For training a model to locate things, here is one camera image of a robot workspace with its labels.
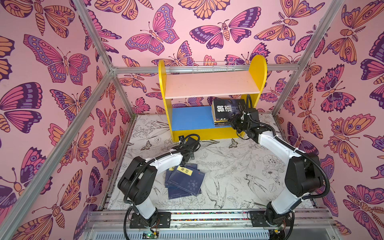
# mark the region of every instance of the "stack of books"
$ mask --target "stack of books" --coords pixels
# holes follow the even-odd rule
[[[212,116],[215,127],[229,126],[228,119],[243,114],[245,109],[244,99],[219,99],[212,101]]]
[[[165,187],[168,188],[168,199],[197,196],[201,194],[201,185],[205,173],[197,169],[197,164],[175,166],[166,171]]]

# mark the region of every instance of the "blue book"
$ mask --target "blue book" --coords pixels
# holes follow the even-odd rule
[[[177,166],[170,175],[168,182],[194,196],[200,191],[205,173],[189,166]]]
[[[181,189],[173,189],[173,188],[168,188],[168,199],[175,199],[175,198],[180,198],[180,197],[188,197],[192,196],[193,194],[187,193],[186,191],[183,191]]]
[[[185,165],[189,166],[191,168],[197,169],[197,164],[196,163],[186,163]],[[169,177],[170,177],[170,175],[171,175],[171,173],[173,172],[174,169],[175,169],[175,167],[171,167],[170,169],[167,169],[167,171],[166,171],[166,180],[165,180],[165,184],[164,184],[164,186],[166,188],[177,189],[177,187],[172,186],[171,184],[168,183],[168,179],[169,179]]]

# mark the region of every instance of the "yellow label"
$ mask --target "yellow label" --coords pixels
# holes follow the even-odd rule
[[[183,173],[185,173],[185,174],[187,174],[187,175],[192,175],[192,170],[190,170],[190,169],[188,169],[188,168],[186,168],[186,167],[181,167],[181,166],[178,166],[177,167],[177,169],[180,171],[180,172],[183,172]]]

